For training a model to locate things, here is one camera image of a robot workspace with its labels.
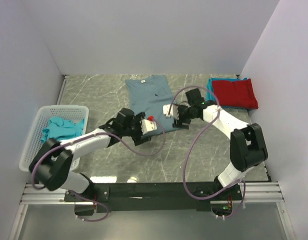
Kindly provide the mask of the grey blue t shirt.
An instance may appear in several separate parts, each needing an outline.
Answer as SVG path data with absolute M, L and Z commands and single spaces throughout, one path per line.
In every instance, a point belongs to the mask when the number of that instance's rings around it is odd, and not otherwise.
M 150 75 L 140 80 L 127 79 L 125 85 L 130 109 L 135 114 L 144 112 L 146 117 L 153 116 L 166 133 L 176 130 L 173 127 L 174 120 L 163 113 L 163 106 L 169 105 L 174 98 L 165 75 Z

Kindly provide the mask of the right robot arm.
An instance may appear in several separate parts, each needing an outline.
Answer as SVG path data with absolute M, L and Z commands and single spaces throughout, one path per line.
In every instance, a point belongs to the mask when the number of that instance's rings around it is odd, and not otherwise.
M 216 127 L 230 140 L 230 163 L 215 178 L 213 194 L 196 196 L 190 192 L 185 179 L 182 180 L 184 190 L 195 200 L 209 200 L 214 197 L 224 200 L 231 194 L 231 187 L 244 181 L 245 175 L 254 167 L 268 159 L 268 151 L 259 124 L 249 124 L 225 111 L 215 97 L 205 100 L 201 86 L 184 87 L 188 105 L 171 102 L 163 106 L 163 114 L 174 119 L 173 127 L 188 129 L 193 119 L 201 119 L 207 125 L 197 134 L 194 142 L 211 126 Z

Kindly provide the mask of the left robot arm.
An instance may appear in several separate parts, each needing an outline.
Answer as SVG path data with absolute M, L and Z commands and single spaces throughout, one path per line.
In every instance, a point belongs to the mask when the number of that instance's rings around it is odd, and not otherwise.
M 42 145 L 29 165 L 31 183 L 41 183 L 49 191 L 65 189 L 75 192 L 82 201 L 96 200 L 95 184 L 84 174 L 70 170 L 74 160 L 95 150 L 105 149 L 130 137 L 135 146 L 150 141 L 148 133 L 157 129 L 152 116 L 144 112 L 135 114 L 122 108 L 105 124 L 90 133 L 68 140 L 50 138 Z

